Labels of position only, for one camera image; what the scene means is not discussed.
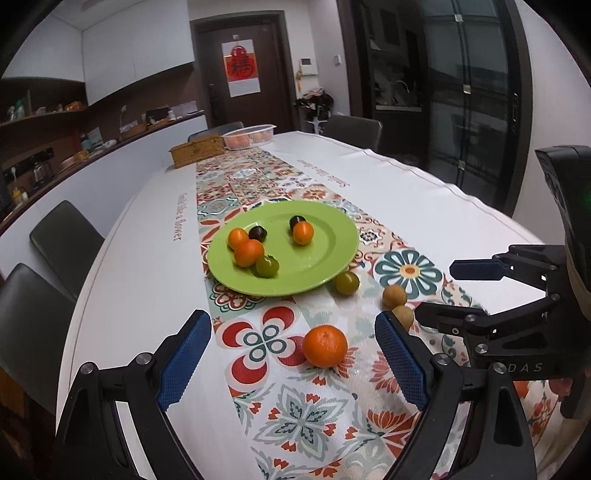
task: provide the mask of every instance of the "plastic fruit container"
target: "plastic fruit container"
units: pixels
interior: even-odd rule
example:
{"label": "plastic fruit container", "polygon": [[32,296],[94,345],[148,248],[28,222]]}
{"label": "plastic fruit container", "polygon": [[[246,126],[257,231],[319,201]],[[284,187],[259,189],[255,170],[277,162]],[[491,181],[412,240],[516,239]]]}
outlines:
{"label": "plastic fruit container", "polygon": [[245,148],[260,147],[273,140],[275,125],[256,125],[241,128],[222,135],[228,150],[243,150]]}

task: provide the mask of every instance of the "upper cabinet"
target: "upper cabinet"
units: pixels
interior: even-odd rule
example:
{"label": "upper cabinet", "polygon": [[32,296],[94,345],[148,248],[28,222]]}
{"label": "upper cabinet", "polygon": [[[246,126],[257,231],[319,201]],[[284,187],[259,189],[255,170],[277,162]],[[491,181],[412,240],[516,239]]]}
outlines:
{"label": "upper cabinet", "polygon": [[82,33],[49,15],[27,37],[2,76],[15,77],[84,82]]}
{"label": "upper cabinet", "polygon": [[82,38],[89,105],[194,61],[186,0],[146,0],[84,30]]}

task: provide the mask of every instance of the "red chinese character poster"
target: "red chinese character poster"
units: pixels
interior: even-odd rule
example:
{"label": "red chinese character poster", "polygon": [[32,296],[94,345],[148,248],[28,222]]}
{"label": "red chinese character poster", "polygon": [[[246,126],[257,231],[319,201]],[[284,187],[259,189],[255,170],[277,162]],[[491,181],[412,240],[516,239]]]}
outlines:
{"label": "red chinese character poster", "polygon": [[230,97],[261,91],[252,40],[222,43],[222,54]]}

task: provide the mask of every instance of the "floral pattern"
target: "floral pattern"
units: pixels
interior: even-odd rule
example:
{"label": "floral pattern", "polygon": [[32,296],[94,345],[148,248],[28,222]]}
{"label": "floral pattern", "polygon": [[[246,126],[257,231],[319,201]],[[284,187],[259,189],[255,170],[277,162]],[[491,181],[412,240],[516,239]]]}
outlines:
{"label": "floral pattern", "polygon": [[443,274],[433,262],[411,249],[386,253],[375,266],[374,277],[376,275],[376,280],[379,279],[383,287],[401,285],[409,300],[433,295],[443,279]]}
{"label": "floral pattern", "polygon": [[[328,172],[313,170],[341,187],[348,185]],[[383,287],[402,285],[411,308],[422,301],[478,304],[376,219],[259,148],[198,162],[196,192],[200,254],[216,344],[245,441],[263,478],[381,480],[420,419],[416,407],[404,400],[375,340],[374,318],[382,308]],[[245,296],[210,276],[206,253],[224,224],[243,211],[290,199],[322,202],[356,224],[359,247],[349,268],[361,285],[354,298],[335,295],[330,286],[286,299]],[[345,332],[349,349],[339,365],[321,369],[306,361],[302,342],[310,328],[326,323]],[[433,353],[445,352],[467,365],[461,338],[417,322],[411,328]],[[547,382],[518,386],[536,445],[556,410],[557,397]],[[468,408],[458,408],[435,480],[444,478],[451,467]]]}

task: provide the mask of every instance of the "plate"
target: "plate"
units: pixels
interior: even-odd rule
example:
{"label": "plate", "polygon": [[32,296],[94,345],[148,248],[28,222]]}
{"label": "plate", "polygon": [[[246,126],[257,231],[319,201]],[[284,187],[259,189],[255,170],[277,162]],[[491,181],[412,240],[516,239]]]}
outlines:
{"label": "plate", "polygon": [[[302,215],[314,227],[308,245],[297,245],[290,232],[290,219]],[[234,228],[247,232],[255,225],[267,230],[265,254],[279,262],[273,278],[261,278],[252,268],[240,268],[228,247]],[[221,284],[239,293],[257,297],[282,297],[319,287],[342,272],[359,247],[359,232],[341,210],[318,202],[288,200],[268,203],[241,213],[213,237],[207,263]]]}

